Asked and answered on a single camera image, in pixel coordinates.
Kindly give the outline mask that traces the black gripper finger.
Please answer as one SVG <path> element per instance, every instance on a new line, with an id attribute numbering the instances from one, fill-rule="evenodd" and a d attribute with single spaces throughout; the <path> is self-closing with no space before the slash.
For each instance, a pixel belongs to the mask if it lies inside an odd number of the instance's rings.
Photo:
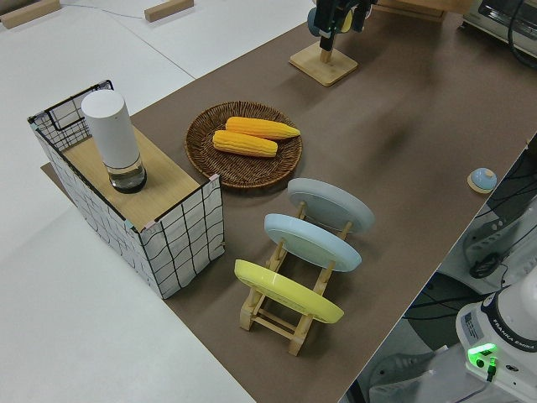
<path id="1" fill-rule="evenodd" d="M 370 0 L 359 0 L 352 15 L 352 30 L 362 32 L 366 18 L 371 12 L 372 2 Z"/>
<path id="2" fill-rule="evenodd" d="M 317 0 L 315 12 L 315 26 L 320 35 L 330 38 L 332 34 L 332 22 L 336 10 L 336 0 Z"/>

